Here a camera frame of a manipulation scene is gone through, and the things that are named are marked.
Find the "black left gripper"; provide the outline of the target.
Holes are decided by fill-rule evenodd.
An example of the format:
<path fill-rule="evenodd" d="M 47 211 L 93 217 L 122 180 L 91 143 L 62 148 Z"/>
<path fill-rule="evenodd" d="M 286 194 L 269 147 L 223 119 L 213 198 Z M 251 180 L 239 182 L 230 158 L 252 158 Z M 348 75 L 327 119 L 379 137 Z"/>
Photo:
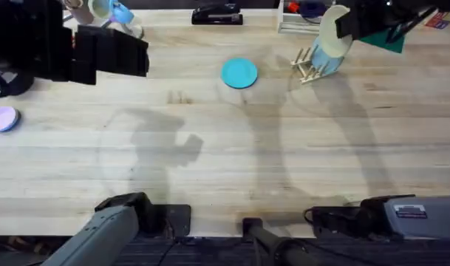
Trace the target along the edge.
<path fill-rule="evenodd" d="M 73 82 L 95 85 L 97 70 L 147 76 L 147 42 L 119 30 L 100 28 L 97 56 L 97 37 L 91 29 L 90 26 L 81 25 L 75 33 L 71 63 Z"/>

